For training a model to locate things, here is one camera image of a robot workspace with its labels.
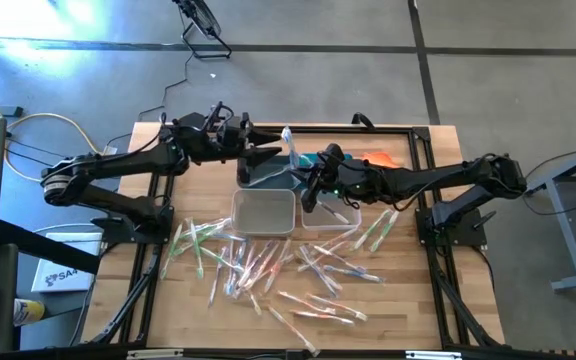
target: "wooden tabletop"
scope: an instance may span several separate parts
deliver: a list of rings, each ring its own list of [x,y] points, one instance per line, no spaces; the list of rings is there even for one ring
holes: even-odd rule
[[[437,166],[462,161],[455,127],[429,128]],[[159,124],[155,123],[135,124],[129,149],[136,149],[146,143],[158,129]],[[364,152],[386,151],[397,164],[412,168],[408,140],[401,135],[294,134],[294,139],[300,152],[321,151],[329,143],[335,142],[345,153],[354,157],[360,157]],[[124,177],[120,192],[128,196],[145,195],[149,179],[148,174]],[[229,217],[232,195],[237,189],[235,161],[225,165],[191,165],[186,174],[175,180],[172,197],[172,205],[175,207],[173,228],[187,217],[193,217],[195,224]],[[443,196],[451,199],[463,190],[463,187],[447,189],[443,191]],[[301,228],[299,204],[297,208],[296,229],[291,236],[293,249],[303,243],[320,243],[341,233],[305,231]],[[384,204],[362,205],[363,221],[357,234],[363,233],[386,208]],[[312,271],[298,273],[295,262],[282,268],[267,296],[260,295],[263,282],[253,289],[261,298],[264,308],[262,316],[255,313],[246,297],[231,300],[222,293],[224,274],[227,272],[222,272],[215,304],[208,308],[216,264],[204,257],[205,276],[203,280],[198,280],[195,256],[188,251],[170,265],[167,278],[157,285],[148,346],[304,348],[299,338],[265,309],[265,306],[271,304],[320,349],[439,349],[428,263],[425,250],[418,244],[414,208],[412,206],[400,214],[390,235],[376,253],[368,251],[374,236],[368,239],[364,249],[342,253],[349,255],[351,262],[366,267],[369,273],[386,278],[385,284],[373,284],[341,274],[335,276],[343,286],[339,302],[364,312],[368,315],[367,322],[357,323],[351,328],[326,320],[293,317],[288,310],[305,309],[278,296],[277,290],[300,297],[306,292],[326,295],[321,280]],[[259,249],[266,239],[254,241],[260,243],[257,245]],[[204,244],[217,252],[226,243],[210,240]],[[119,245],[101,261],[83,340],[98,334],[124,301],[135,248],[132,244]],[[503,343],[497,305],[485,263],[472,249],[460,247],[455,248],[455,262],[463,300],[490,335]],[[446,298],[444,302],[451,334],[456,338],[452,307]],[[133,318],[133,336],[139,324],[141,308],[140,300]]]

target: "concrete floor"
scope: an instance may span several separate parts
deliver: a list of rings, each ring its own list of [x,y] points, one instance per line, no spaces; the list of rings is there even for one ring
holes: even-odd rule
[[[233,44],[415,44],[405,0],[207,2]],[[0,0],[0,36],[179,42],[182,27],[169,1],[55,3],[56,8],[46,0]],[[417,3],[427,46],[576,48],[574,0]],[[139,112],[161,104],[164,88],[183,78],[188,56],[18,45],[0,49],[0,103],[77,119],[99,146],[129,132]],[[457,126],[465,158],[510,152],[527,171],[576,149],[576,57],[429,56],[428,61],[441,123]],[[257,121],[348,123],[356,111],[376,123],[429,121],[414,54],[235,53],[231,61],[193,60],[188,73],[189,81],[165,96],[169,115],[204,112],[224,100]],[[37,120],[18,133],[21,141],[52,151],[88,151],[76,132],[58,121]],[[41,169],[13,159],[28,174],[38,175]],[[547,201],[536,201],[547,207]],[[573,275],[556,220],[530,213],[521,201],[498,200],[484,208],[498,211],[486,231],[508,344],[576,349],[576,290],[556,295],[549,284]],[[45,205],[36,184],[5,169],[2,219],[34,229],[95,215]],[[20,264],[20,273],[34,273],[33,259]],[[75,320],[72,313],[28,326],[22,345],[64,345]]]

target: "gray floor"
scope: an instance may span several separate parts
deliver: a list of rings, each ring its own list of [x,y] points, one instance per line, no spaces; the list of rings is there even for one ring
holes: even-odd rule
[[[44,0],[0,0],[0,36],[179,42],[182,27],[169,1],[56,3],[55,9]],[[224,38],[235,44],[414,45],[405,0],[208,3]],[[428,46],[576,48],[574,0],[417,3]],[[183,78],[187,56],[0,49],[0,103],[75,118],[103,146],[129,132],[139,112],[161,104],[165,86]],[[441,123],[457,126],[465,158],[509,152],[528,170],[576,149],[576,57],[430,56],[429,65]],[[377,123],[428,124],[416,55],[235,53],[227,62],[192,61],[188,74],[187,83],[165,96],[169,116],[203,112],[224,100],[256,121],[347,123],[362,111]],[[88,151],[59,121],[29,122],[17,133],[21,141],[56,152]],[[41,169],[13,159],[28,174]],[[538,196],[535,206],[547,209],[548,201]],[[576,290],[555,295],[549,285],[573,275],[556,220],[530,213],[521,201],[485,206],[492,209],[498,215],[486,225],[488,254],[507,342],[526,349],[576,348]],[[1,218],[34,229],[94,215],[45,205],[36,184],[5,170]],[[34,272],[32,259],[21,264],[23,273]],[[73,314],[25,328],[22,345],[64,345]]]

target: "white cable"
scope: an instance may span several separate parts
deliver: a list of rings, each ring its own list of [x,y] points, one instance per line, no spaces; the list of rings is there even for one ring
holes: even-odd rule
[[[84,130],[79,126],[79,124],[77,124],[77,122],[75,122],[72,119],[69,119],[63,115],[59,115],[59,114],[53,114],[53,113],[38,113],[38,114],[32,114],[32,115],[27,115],[22,117],[21,119],[15,121],[14,123],[8,125],[6,127],[6,130],[12,130],[14,129],[16,126],[18,126],[19,124],[21,124],[22,122],[32,119],[32,118],[36,118],[36,117],[52,117],[52,118],[56,118],[56,119],[60,119],[63,121],[66,121],[68,123],[70,123],[72,126],[74,126],[79,133],[81,134],[81,136],[84,137],[84,140],[86,140],[86,142],[88,143],[88,146],[90,146],[90,149],[92,149],[92,151],[94,151],[97,154],[101,154],[101,152],[99,151],[99,149],[97,149],[97,147],[95,147],[95,145],[92,143],[92,141],[90,140],[90,138],[88,137],[88,135],[86,135],[86,133],[84,132]],[[0,109],[0,118],[4,119],[4,115],[1,112]],[[34,182],[41,182],[41,179],[37,179],[37,178],[33,178],[31,176],[25,175],[23,174],[21,171],[17,170],[17,168],[15,168],[12,163],[10,162],[10,159],[8,158],[8,152],[5,151],[4,152],[4,162],[6,163],[6,165],[8,165],[8,167],[10,168],[10,170],[12,170],[12,172],[14,172],[15,174],[21,176],[22,178],[26,179],[26,180],[30,180],[30,181],[34,181]]]
[[[52,229],[60,229],[60,228],[64,228],[64,227],[75,227],[75,226],[95,226],[96,227],[97,225],[91,224],[91,223],[61,224],[61,225],[46,226],[44,228],[34,230],[33,232],[36,234],[36,233],[40,233],[40,232],[48,231],[48,230],[52,230]]]

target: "orange object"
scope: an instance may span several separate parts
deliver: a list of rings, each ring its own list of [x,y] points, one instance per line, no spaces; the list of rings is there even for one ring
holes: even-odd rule
[[[361,160],[368,160],[368,162],[373,164],[373,165],[379,165],[379,166],[384,166],[384,167],[389,167],[389,168],[400,167],[399,165],[395,164],[395,162],[392,161],[392,158],[390,157],[390,155],[388,155],[388,153],[386,153],[384,151],[378,151],[378,152],[374,152],[374,153],[364,153],[361,156]]]

